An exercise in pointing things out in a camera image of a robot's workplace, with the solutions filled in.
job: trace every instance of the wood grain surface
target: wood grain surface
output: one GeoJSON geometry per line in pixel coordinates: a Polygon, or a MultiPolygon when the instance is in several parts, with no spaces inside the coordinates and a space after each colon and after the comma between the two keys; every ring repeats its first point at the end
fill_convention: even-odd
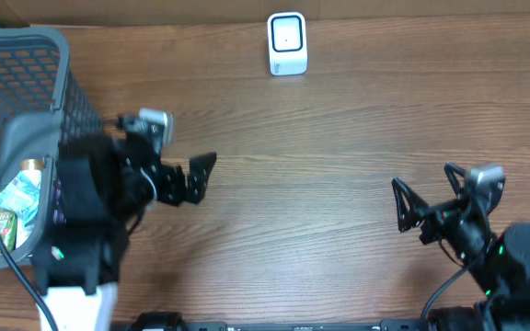
{"type": "MultiPolygon", "coordinates": [[[[492,227],[530,221],[530,15],[310,22],[308,72],[278,78],[264,24],[63,33],[104,117],[168,110],[164,161],[219,154],[199,207],[155,205],[132,237],[116,321],[416,317],[457,267],[398,232],[390,180],[451,199],[447,161],[503,164],[492,227]]],[[[435,307],[483,298],[466,275],[435,307]]],[[[38,327],[1,270],[0,330],[38,327]]]]}

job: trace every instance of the black cable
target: black cable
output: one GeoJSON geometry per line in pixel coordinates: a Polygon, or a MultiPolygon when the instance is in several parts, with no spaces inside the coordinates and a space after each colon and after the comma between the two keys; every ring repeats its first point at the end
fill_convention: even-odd
{"type": "Polygon", "coordinates": [[[473,261],[468,263],[466,266],[459,269],[455,273],[455,275],[453,275],[448,281],[446,281],[443,285],[441,285],[441,287],[437,289],[435,293],[432,294],[431,299],[429,299],[429,301],[425,303],[424,308],[422,308],[421,331],[426,331],[429,329],[428,321],[427,321],[427,314],[429,314],[429,310],[431,310],[432,304],[439,298],[439,296],[441,296],[441,294],[443,294],[445,290],[447,290],[449,286],[451,286],[451,284],[453,284],[457,279],[459,279],[463,274],[465,274],[466,271],[470,270],[474,266],[476,261],[478,260],[479,258],[475,258],[473,261]]]}
{"type": "Polygon", "coordinates": [[[445,246],[443,245],[443,239],[439,239],[439,247],[443,250],[443,252],[447,255],[447,257],[449,257],[449,259],[451,260],[451,262],[457,264],[459,267],[463,268],[464,265],[462,265],[461,263],[457,262],[452,256],[451,254],[449,254],[449,252],[447,251],[447,249],[445,248],[445,246]]]}
{"type": "MultiPolygon", "coordinates": [[[[19,155],[32,143],[36,142],[40,137],[45,136],[47,134],[50,134],[54,131],[60,130],[60,126],[51,126],[47,127],[45,129],[42,129],[40,131],[36,131],[32,133],[28,138],[26,138],[22,143],[19,144],[19,146],[23,146],[23,148],[17,148],[13,151],[13,153],[6,159],[4,165],[0,167],[0,186],[1,181],[3,179],[4,173],[9,169],[10,166],[13,165],[14,161],[19,157],[19,155]]],[[[46,305],[46,302],[40,297],[40,295],[36,292],[34,287],[29,283],[28,279],[22,273],[22,271],[17,266],[14,259],[11,257],[9,252],[7,251],[7,248],[4,244],[4,241],[1,238],[0,235],[0,252],[3,256],[4,260],[7,262],[7,265],[14,271],[14,274],[16,275],[19,282],[24,286],[26,291],[28,291],[29,295],[34,299],[34,302],[38,305],[38,307],[42,310],[42,313],[46,317],[46,320],[48,321],[49,325],[51,326],[51,331],[58,331],[58,327],[56,323],[54,322],[54,317],[52,316],[51,310],[46,305]]]]}
{"type": "Polygon", "coordinates": [[[130,230],[128,230],[128,235],[131,235],[134,232],[134,230],[136,230],[136,228],[138,227],[138,224],[140,224],[140,222],[143,220],[143,216],[144,216],[144,212],[138,213],[138,216],[136,216],[136,221],[134,221],[134,224],[132,225],[130,230]]]}

